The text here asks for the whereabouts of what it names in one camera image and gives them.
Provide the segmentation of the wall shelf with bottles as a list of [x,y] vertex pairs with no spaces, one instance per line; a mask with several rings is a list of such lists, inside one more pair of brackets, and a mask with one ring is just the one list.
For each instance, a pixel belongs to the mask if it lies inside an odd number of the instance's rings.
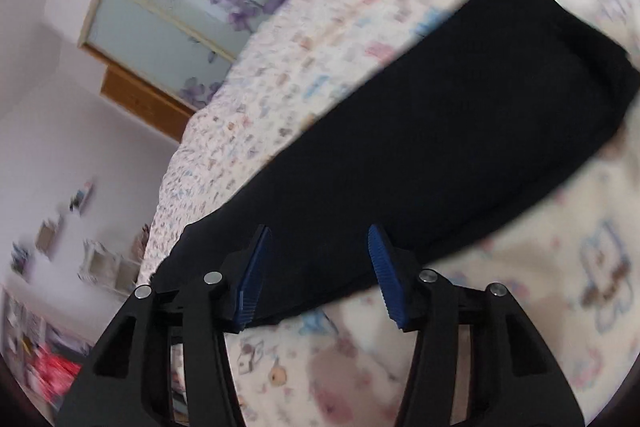
[[34,251],[32,245],[26,243],[13,243],[11,249],[10,268],[13,274],[28,281],[32,275],[34,264]]

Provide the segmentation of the wooden door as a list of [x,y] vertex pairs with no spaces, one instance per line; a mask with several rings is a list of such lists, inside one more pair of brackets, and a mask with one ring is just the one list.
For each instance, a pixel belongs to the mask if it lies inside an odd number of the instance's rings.
[[100,95],[180,142],[194,110],[119,66],[107,66]]

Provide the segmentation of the black pants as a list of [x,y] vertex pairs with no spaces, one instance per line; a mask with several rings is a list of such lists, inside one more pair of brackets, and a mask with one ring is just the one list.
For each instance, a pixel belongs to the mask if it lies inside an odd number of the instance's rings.
[[151,285],[219,269],[265,225],[257,323],[364,291],[372,225],[421,263],[484,239],[597,153],[638,89],[626,51],[554,0],[469,0],[188,225]]

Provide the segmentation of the white wall shelf with trinkets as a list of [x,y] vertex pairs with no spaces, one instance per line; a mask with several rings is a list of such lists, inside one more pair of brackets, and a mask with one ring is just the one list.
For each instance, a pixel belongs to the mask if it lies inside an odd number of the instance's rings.
[[91,198],[94,187],[94,181],[88,180],[82,187],[79,187],[75,194],[70,198],[68,203],[68,211],[70,213],[76,213],[81,215],[84,211],[85,205],[88,204]]

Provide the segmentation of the bookshelf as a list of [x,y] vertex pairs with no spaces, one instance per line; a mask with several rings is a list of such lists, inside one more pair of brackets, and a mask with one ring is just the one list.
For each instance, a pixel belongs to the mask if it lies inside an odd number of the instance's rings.
[[20,300],[5,289],[1,291],[1,355],[18,385],[36,407],[51,417],[62,407],[63,398],[47,402],[37,389],[35,369],[36,352],[48,348],[67,360],[85,362],[92,344],[85,339],[58,329],[41,315],[29,311]]

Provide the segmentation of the red floral cloth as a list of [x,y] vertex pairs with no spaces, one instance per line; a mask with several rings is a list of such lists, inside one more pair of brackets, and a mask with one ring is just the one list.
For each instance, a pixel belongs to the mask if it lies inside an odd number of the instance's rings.
[[40,395],[47,402],[53,403],[56,398],[66,395],[80,372],[81,365],[53,353],[48,348],[43,348],[36,352],[32,368],[35,369]]

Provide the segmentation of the white wall shelf with box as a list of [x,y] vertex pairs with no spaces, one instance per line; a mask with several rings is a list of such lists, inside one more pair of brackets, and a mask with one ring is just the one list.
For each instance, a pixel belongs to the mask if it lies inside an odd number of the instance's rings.
[[53,258],[58,240],[64,225],[64,216],[61,213],[55,213],[51,217],[41,222],[40,228],[35,237],[35,250],[48,260]]

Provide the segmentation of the white rack shelf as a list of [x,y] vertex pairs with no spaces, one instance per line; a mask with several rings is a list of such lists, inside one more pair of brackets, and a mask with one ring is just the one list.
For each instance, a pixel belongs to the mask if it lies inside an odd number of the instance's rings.
[[79,280],[127,298],[137,287],[139,273],[137,260],[114,254],[93,239],[84,240],[84,259],[77,271]]

